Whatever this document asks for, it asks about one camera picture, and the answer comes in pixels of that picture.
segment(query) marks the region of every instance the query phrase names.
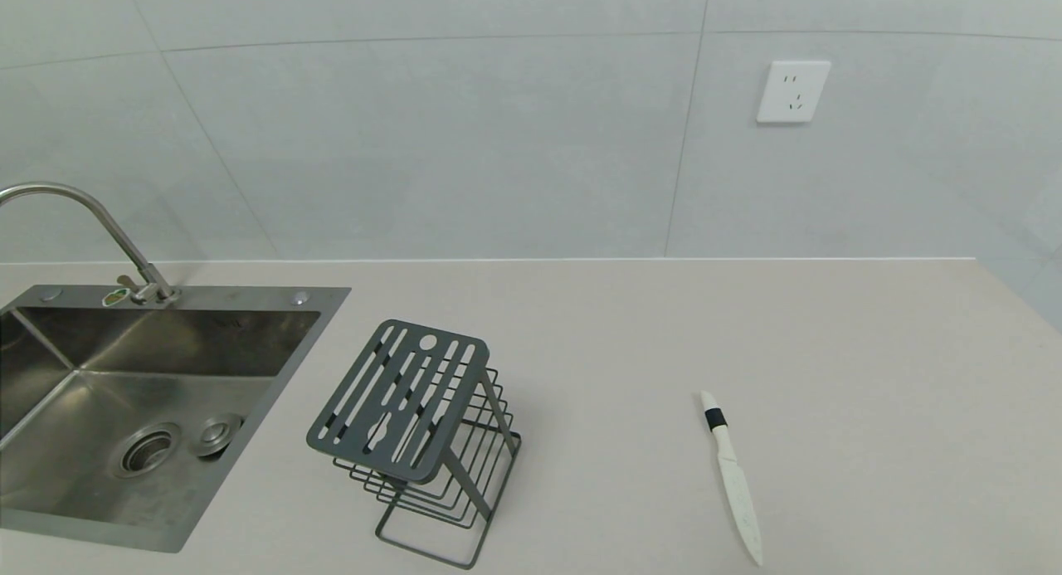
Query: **beige countertop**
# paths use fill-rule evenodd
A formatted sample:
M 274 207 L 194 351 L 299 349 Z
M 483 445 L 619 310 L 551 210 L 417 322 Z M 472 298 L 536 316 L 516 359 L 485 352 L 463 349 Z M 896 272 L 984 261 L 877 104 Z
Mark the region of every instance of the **beige countertop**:
M 106 284 L 125 265 L 0 266 Z M 481 337 L 524 446 L 476 573 L 1062 573 L 1062 336 L 972 260 L 161 265 L 347 286 L 179 554 L 0 530 L 0 571 L 440 573 L 305 435 L 388 318 Z M 766 565 L 731 523 L 719 399 Z

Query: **sink rim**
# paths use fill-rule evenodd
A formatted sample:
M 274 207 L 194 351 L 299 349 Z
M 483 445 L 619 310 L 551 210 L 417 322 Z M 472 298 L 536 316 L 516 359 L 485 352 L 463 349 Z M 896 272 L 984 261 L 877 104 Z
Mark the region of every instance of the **sink rim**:
M 62 294 L 44 301 L 56 288 Z M 247 413 L 242 427 L 228 443 L 227 451 L 218 459 L 215 469 L 203 476 L 202 492 L 189 503 L 186 517 L 171 527 L 151 529 L 134 525 L 56 515 L 23 509 L 0 507 L 0 527 L 44 534 L 59 538 L 97 542 L 108 545 L 176 553 L 184 547 L 192 530 L 206 511 L 213 496 L 221 488 L 228 472 L 239 460 L 258 426 L 264 421 L 269 410 L 302 366 L 310 349 L 316 343 L 332 317 L 342 307 L 349 287 L 243 287 L 243 286 L 190 286 L 182 287 L 182 297 L 168 305 L 137 305 L 125 299 L 109 307 L 103 306 L 103 299 L 115 291 L 117 286 L 107 285 L 34 285 L 6 304 L 0 314 L 21 307 L 91 308 L 103 311 L 109 309 L 141 311 L 182 310 L 242 310 L 242 311 L 294 311 L 315 312 L 318 319 L 307 331 L 294 352 L 288 357 L 280 371 L 273 376 L 270 386 Z M 309 299 L 295 294 L 305 292 Z

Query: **sink basin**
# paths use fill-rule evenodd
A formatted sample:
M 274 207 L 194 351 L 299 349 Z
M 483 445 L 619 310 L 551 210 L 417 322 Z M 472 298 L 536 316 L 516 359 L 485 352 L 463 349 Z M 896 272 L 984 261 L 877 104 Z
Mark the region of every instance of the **sink basin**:
M 0 314 L 0 525 L 179 551 L 348 291 L 31 288 Z

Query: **metal wire rack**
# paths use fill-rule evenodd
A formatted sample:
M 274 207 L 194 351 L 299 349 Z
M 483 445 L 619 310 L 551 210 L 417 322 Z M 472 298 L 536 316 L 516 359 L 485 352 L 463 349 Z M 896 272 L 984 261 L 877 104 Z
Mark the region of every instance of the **metal wire rack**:
M 479 339 L 383 322 L 307 435 L 388 505 L 380 539 L 464 569 L 479 557 L 521 443 L 487 356 Z M 481 525 L 472 559 L 384 536 L 395 509 L 463 529 Z

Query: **drain strainer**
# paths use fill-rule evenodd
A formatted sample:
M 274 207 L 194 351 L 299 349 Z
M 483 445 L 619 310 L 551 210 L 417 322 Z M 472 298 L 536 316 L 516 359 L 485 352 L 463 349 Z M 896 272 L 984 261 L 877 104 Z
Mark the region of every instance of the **drain strainer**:
M 161 423 L 138 429 L 110 457 L 110 473 L 118 477 L 136 477 L 162 464 L 181 439 L 177 424 Z

